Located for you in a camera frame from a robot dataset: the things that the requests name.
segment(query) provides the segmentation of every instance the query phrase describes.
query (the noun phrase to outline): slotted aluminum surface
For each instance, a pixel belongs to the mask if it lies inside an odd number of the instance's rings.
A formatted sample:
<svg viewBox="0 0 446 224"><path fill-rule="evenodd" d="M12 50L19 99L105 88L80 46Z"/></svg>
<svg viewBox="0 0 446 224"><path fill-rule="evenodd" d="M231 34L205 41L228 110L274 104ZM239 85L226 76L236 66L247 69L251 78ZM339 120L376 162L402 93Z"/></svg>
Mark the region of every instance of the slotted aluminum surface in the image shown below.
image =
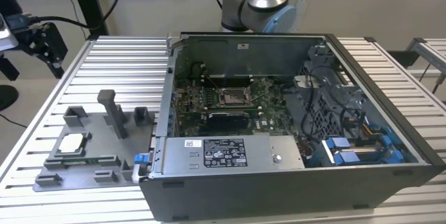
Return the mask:
<svg viewBox="0 0 446 224"><path fill-rule="evenodd" d="M363 38L343 38L340 41L420 135L446 159L446 113L439 101L378 44L366 42ZM165 60L163 38L100 37L84 45L0 168L4 175L0 183L0 223L156 223L137 186L35 193L32 184L55 145L67 106L83 105L87 112L101 112L96 94L100 89L112 88L124 110L144 106L156 112ZM446 173L424 186L400 190L372 210L214 221L371 224L442 223L443 220Z"/></svg>

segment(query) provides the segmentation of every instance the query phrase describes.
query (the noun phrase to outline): sticker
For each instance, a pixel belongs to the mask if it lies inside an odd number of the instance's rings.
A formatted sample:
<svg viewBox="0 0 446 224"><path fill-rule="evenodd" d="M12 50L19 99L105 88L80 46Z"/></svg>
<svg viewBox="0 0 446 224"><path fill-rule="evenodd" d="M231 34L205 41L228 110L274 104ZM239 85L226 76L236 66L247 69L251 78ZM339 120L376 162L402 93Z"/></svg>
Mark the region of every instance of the sticker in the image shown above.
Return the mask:
<svg viewBox="0 0 446 224"><path fill-rule="evenodd" d="M184 141L184 147L201 147L200 139L187 139Z"/></svg>
<svg viewBox="0 0 446 224"><path fill-rule="evenodd" d="M248 166L243 139L204 139L203 142L207 168Z"/></svg>
<svg viewBox="0 0 446 224"><path fill-rule="evenodd" d="M250 49L250 44L238 44L236 49L239 49L239 50Z"/></svg>

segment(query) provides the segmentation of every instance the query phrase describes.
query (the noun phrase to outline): power supply label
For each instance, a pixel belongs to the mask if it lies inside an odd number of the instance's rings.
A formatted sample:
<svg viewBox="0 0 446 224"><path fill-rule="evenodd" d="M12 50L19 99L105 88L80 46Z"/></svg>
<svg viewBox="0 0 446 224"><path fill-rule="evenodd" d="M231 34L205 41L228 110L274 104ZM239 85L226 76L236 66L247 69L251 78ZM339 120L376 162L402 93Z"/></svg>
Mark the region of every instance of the power supply label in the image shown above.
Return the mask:
<svg viewBox="0 0 446 224"><path fill-rule="evenodd" d="M207 168L247 167L243 139L204 139L204 166Z"/></svg>

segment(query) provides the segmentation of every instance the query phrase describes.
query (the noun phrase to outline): screw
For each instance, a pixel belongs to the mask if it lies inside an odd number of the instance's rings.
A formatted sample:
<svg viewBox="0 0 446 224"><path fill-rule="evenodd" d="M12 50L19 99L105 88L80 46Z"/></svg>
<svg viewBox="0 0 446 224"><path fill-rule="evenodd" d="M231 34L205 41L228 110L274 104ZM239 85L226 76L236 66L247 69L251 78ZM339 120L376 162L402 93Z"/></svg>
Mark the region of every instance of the screw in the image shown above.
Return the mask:
<svg viewBox="0 0 446 224"><path fill-rule="evenodd" d="M282 157L279 155L272 155L272 162L274 163L280 163L282 162Z"/></svg>

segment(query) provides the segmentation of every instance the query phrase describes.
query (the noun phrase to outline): barcode label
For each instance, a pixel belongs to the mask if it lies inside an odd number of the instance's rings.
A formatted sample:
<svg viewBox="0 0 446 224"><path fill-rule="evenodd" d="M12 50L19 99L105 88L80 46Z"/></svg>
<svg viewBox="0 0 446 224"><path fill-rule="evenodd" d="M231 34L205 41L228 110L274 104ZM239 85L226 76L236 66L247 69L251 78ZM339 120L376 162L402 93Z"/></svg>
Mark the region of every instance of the barcode label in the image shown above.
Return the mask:
<svg viewBox="0 0 446 224"><path fill-rule="evenodd" d="M184 147L201 147L200 139L187 139L184 141Z"/></svg>

